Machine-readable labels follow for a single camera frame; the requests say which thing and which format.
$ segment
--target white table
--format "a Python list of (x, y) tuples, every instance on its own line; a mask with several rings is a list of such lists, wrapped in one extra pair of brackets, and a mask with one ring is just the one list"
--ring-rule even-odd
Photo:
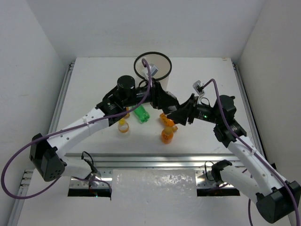
[[(251, 135), (238, 82), (230, 59), (172, 58), (173, 70), (167, 89), (180, 102), (194, 91), (193, 82), (215, 78), (220, 94), (236, 96), (236, 120)], [(124, 74), (132, 75), (134, 58), (78, 58), (70, 79), (57, 129), (85, 115), (116, 85)], [(206, 89), (213, 105), (214, 89)], [(145, 106), (151, 119), (140, 124), (131, 115), (131, 134), (120, 138), (116, 125), (99, 131), (72, 149), (72, 153), (88, 151), (106, 155), (213, 155), (224, 156), (229, 151), (217, 142), (213, 124), (195, 120), (192, 125), (179, 126), (174, 140), (163, 145), (159, 135), (163, 129), (158, 121), (161, 111)], [(115, 169), (112, 180), (112, 201), (109, 198), (67, 197), (69, 178), (61, 178), (51, 189), (34, 199), (26, 200), (18, 226), (248, 226), (247, 198), (241, 196), (197, 197), (195, 169), (132, 170)], [(28, 194), (47, 185), (34, 172)], [(269, 226), (252, 204), (254, 225)], [(284, 218), (274, 224), (289, 225)]]

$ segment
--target white wall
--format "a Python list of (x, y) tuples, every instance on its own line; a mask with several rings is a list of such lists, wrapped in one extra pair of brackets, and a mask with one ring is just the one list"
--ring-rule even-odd
[(67, 63), (77, 57), (237, 60), (264, 0), (27, 0)]
[(267, 0), (239, 63), (268, 158), (299, 183), (300, 9), (300, 0)]
[[(48, 131), (66, 66), (54, 51), (25, 0), (0, 0), (0, 170), (32, 136)], [(29, 150), (6, 175), (16, 194)], [(0, 226), (14, 200), (0, 189)]]

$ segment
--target bottle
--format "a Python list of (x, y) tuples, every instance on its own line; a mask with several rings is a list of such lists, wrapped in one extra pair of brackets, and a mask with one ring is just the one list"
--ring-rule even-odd
[(130, 117), (130, 113), (127, 113), (123, 118), (127, 119), (128, 117)]
[(160, 115), (160, 118), (162, 119), (165, 126), (169, 126), (173, 129), (173, 132), (176, 132), (178, 130), (178, 127), (175, 125), (174, 121), (171, 119), (168, 119), (164, 113)]
[(174, 137), (173, 129), (169, 126), (166, 126), (161, 133), (161, 139), (164, 144), (169, 144)]
[(142, 105), (137, 107), (134, 110), (134, 113), (138, 117), (139, 121), (142, 123), (147, 122), (148, 119), (150, 118), (150, 114), (144, 109)]
[(118, 130), (120, 133), (126, 133), (130, 129), (127, 121), (125, 119), (120, 119), (118, 122)]

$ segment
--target robotic arm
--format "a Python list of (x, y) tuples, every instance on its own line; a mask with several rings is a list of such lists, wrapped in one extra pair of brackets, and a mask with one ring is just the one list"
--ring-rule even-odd
[[(196, 91), (202, 95), (200, 82), (194, 84)], [(67, 126), (74, 127), (85, 123), (87, 126), (72, 130), (62, 135), (57, 135), (42, 140), (31, 147), (30, 159), (45, 181), (52, 181), (60, 176), (72, 176), (82, 179), (94, 178), (97, 169), (88, 160), (75, 160), (65, 157), (65, 154), (93, 133), (109, 127), (119, 121), (123, 116), (112, 117), (95, 123), (88, 123), (93, 119), (104, 116), (116, 115), (126, 111), (126, 107), (139, 103), (146, 88), (135, 88), (133, 77), (124, 75), (117, 81), (114, 87), (103, 101), (96, 105), (89, 113), (81, 119)], [(177, 98), (162, 89), (159, 82), (152, 80), (151, 89), (145, 99), (155, 109), (162, 109), (169, 119), (175, 123), (186, 125), (193, 123), (194, 119), (200, 119), (215, 124), (214, 134), (219, 142), (222, 142), (232, 153), (234, 153), (246, 166), (254, 179), (242, 174), (232, 164), (223, 160), (212, 166), (210, 176), (214, 183), (219, 185), (228, 182), (256, 203), (260, 214), (270, 223), (274, 223), (292, 212), (293, 205), (283, 185), (270, 173), (267, 167), (255, 157), (256, 148), (251, 143), (246, 131), (235, 121), (234, 97), (220, 96), (222, 110), (232, 130), (252, 147), (249, 152), (244, 144), (228, 131), (223, 123), (217, 102), (213, 107), (200, 102), (200, 97), (192, 94), (190, 98), (179, 104)], [(33, 140), (42, 137), (37, 134)], [(279, 175), (289, 186), (294, 198), (299, 203), (301, 187), (296, 182), (288, 182)]]

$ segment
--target black rim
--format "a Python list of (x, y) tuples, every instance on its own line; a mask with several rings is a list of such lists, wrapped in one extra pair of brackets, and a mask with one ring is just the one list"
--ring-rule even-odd
[(170, 69), (169, 69), (169, 71), (167, 72), (167, 74), (164, 75), (164, 76), (162, 76), (162, 77), (160, 77), (160, 78), (155, 79), (155, 81), (160, 81), (160, 80), (166, 78), (167, 76), (169, 76), (169, 74), (171, 73), (171, 69), (172, 69), (171, 61), (170, 61), (170, 59), (168, 58), (168, 56), (164, 55), (163, 53), (159, 53), (159, 52), (146, 52), (146, 53), (141, 54), (139, 57), (137, 57), (136, 60), (134, 61), (134, 72), (136, 73), (136, 75), (137, 75), (139, 78), (145, 80), (145, 78), (144, 78), (142, 75), (140, 75), (140, 74), (138, 73), (138, 71), (136, 70), (136, 63), (137, 63), (137, 61), (138, 61), (141, 57), (146, 56), (146, 55), (150, 55), (150, 54), (160, 55), (160, 56), (164, 57), (164, 58), (169, 62), (169, 65), (170, 65)]

